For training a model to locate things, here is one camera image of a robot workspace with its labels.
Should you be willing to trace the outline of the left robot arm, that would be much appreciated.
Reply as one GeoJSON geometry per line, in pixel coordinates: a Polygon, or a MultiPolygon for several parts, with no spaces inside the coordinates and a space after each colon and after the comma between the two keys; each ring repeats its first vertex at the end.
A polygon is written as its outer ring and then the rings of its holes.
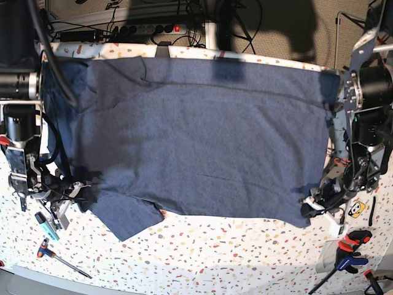
{"type": "Polygon", "coordinates": [[[324,179],[302,200],[302,216],[323,216],[332,237],[346,235],[351,199],[373,192],[387,172],[392,152],[392,1],[370,1],[365,20],[339,12],[360,25],[349,68],[335,104],[333,153],[324,179]]]}

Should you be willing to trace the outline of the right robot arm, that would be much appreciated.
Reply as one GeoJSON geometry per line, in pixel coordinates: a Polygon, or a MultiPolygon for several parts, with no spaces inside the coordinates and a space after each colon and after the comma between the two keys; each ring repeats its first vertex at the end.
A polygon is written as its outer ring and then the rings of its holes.
{"type": "Polygon", "coordinates": [[[36,1],[1,1],[1,151],[9,164],[9,185],[22,211],[32,197],[49,213],[37,220],[48,230],[67,229],[69,206],[86,205],[65,150],[65,140],[44,109],[44,71],[49,67],[65,102],[76,97],[49,44],[36,1]]]}

